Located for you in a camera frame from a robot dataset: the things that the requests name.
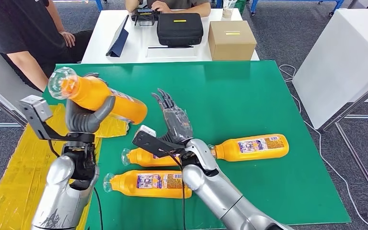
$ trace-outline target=blue table leg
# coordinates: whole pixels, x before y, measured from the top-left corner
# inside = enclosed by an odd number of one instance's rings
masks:
[[[250,5],[250,13],[255,14],[256,13],[256,5],[258,0],[253,0]]]
[[[332,12],[335,12],[335,10],[339,9],[339,7],[341,7],[342,3],[344,3],[344,0],[336,1],[336,6],[335,6],[335,8],[333,9]]]
[[[95,0],[95,1],[96,1],[96,5],[98,6],[98,11],[101,12],[103,9],[101,0]]]
[[[223,2],[223,0],[217,0],[217,6],[216,6],[216,8],[222,8],[222,2]]]

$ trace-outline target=yellow mat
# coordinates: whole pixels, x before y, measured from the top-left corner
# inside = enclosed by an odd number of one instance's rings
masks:
[[[51,105],[53,117],[47,123],[59,134],[68,131],[65,126],[65,108],[62,104]],[[106,118],[96,133],[96,155],[99,159],[100,137],[126,135],[127,123],[114,118]],[[53,141],[56,152],[61,153],[64,142]],[[46,184],[46,175],[55,155],[46,140],[39,140],[27,125],[18,146],[9,160],[8,167],[0,180],[0,229],[29,230],[35,210]],[[78,230],[83,230],[88,215],[86,206]]]

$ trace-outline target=person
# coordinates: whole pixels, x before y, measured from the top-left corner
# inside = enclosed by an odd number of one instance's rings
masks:
[[[125,1],[129,12],[133,12],[140,4],[143,4],[143,0]],[[163,13],[199,13],[201,17],[207,17],[211,12],[209,0],[148,0],[147,6]]]
[[[52,0],[0,0],[0,53],[26,84],[40,91],[56,63],[82,60],[91,35],[68,33]]]

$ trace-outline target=floor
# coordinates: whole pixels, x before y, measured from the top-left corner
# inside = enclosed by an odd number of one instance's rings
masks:
[[[350,0],[345,0],[343,7],[348,6],[349,3]],[[58,2],[56,5],[65,28],[70,32],[92,29],[99,15],[95,2],[88,4]],[[122,9],[124,4],[122,0],[109,0],[109,3],[103,6],[106,10],[114,10]],[[323,2],[319,5],[316,2],[260,1],[255,16],[251,17],[245,9],[242,17],[249,22],[257,39],[257,52],[260,59],[272,59],[278,65],[290,64],[298,68],[328,23],[328,12],[333,7],[334,2]],[[291,83],[289,83],[289,89],[296,95]],[[368,114],[368,103],[359,108],[356,113]],[[308,121],[304,110],[302,116]],[[0,122],[5,121],[10,119],[0,112]],[[368,120],[344,120],[341,125],[368,168]],[[0,178],[21,134],[20,128],[0,128]],[[311,135],[318,146],[318,135],[312,131]],[[332,127],[329,132],[322,135],[322,154],[346,178],[359,212],[365,216],[368,212],[366,180],[336,128]],[[361,222],[355,213],[345,184],[329,167],[327,168],[352,218],[352,223],[294,226],[294,228],[297,230],[368,230],[368,226]]]

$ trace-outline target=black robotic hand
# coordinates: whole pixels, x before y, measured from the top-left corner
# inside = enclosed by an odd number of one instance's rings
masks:
[[[161,97],[155,93],[151,95],[159,103],[167,125],[167,133],[161,139],[178,144],[192,138],[193,128],[187,114],[175,104],[168,93],[161,89],[157,89],[157,91],[161,94]]]
[[[97,73],[85,76],[98,77]],[[67,99],[66,125],[70,132],[95,133],[100,123],[109,115],[115,104],[115,96],[108,96],[97,111],[88,110]]]

